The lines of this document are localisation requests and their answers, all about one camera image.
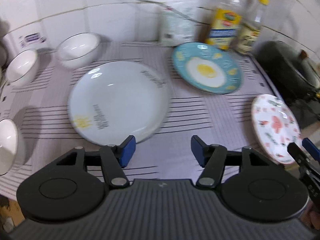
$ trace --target large white plate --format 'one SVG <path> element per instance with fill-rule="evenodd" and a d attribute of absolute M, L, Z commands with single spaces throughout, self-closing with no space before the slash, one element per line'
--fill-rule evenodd
<path fill-rule="evenodd" d="M 251 115 L 258 140 L 267 154 L 279 163 L 293 163 L 287 147 L 291 142 L 301 147 L 300 129 L 286 104 L 275 96 L 259 95 L 252 103 Z"/>
<path fill-rule="evenodd" d="M 72 90 L 68 113 L 75 130 L 99 145 L 119 145 L 129 135 L 149 137 L 169 107 L 169 89 L 149 67 L 113 61 L 86 73 Z"/>

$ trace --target bottle label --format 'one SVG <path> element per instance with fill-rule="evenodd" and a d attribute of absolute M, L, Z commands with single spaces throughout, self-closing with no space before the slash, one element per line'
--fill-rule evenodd
<path fill-rule="evenodd" d="M 236 50 L 239 53 L 248 54 L 251 51 L 252 45 L 257 40 L 259 34 L 259 30 L 256 30 L 247 24 L 244 24 L 239 34 Z"/>
<path fill-rule="evenodd" d="M 207 44 L 228 49 L 231 40 L 236 36 L 241 16 L 230 10 L 219 8 L 211 25 Z"/>

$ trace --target white plate with red pattern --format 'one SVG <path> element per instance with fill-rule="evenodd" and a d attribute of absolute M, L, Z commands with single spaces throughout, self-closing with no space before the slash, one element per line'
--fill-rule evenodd
<path fill-rule="evenodd" d="M 286 104 L 273 95 L 259 95 L 252 103 L 251 115 L 258 140 L 267 154 L 279 163 L 294 163 L 287 147 L 291 142 L 301 147 L 300 128 Z"/>

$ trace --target egg yolk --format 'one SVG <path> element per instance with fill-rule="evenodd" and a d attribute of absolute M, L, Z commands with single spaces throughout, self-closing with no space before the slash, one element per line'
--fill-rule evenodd
<path fill-rule="evenodd" d="M 217 76 L 217 72 L 214 69 L 212 69 L 212 67 L 206 64 L 199 64 L 197 66 L 197 70 L 201 75 L 208 78 L 214 78 Z"/>

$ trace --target striped tablecloth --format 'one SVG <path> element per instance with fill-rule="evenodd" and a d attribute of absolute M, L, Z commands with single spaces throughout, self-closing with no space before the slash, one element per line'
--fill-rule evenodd
<path fill-rule="evenodd" d="M 195 181 L 202 168 L 191 149 L 192 135 L 207 144 L 221 144 L 229 150 L 243 146 L 258 147 L 251 121 L 251 103 L 258 94 L 273 94 L 250 57 L 232 57 L 243 71 L 241 88 L 231 94 L 214 95 L 187 84 L 172 66 L 172 48 L 155 42 L 111 42 L 101 44 L 103 55 L 86 68 L 69 71 L 53 54 L 41 54 L 36 79 L 23 88 L 4 87 L 0 98 L 0 118 L 11 118 L 21 129 L 27 146 L 27 162 L 14 174 L 0 176 L 0 194 L 16 199 L 19 184 L 34 172 L 76 146 L 98 150 L 72 128 L 67 101 L 77 81 L 90 69 L 114 60 L 141 62 L 163 75 L 172 90 L 170 108 L 161 128 L 137 144 L 124 169 L 130 181 L 142 179 L 182 179 Z M 101 180 L 99 167 L 88 172 Z M 238 172 L 227 167 L 225 177 Z"/>

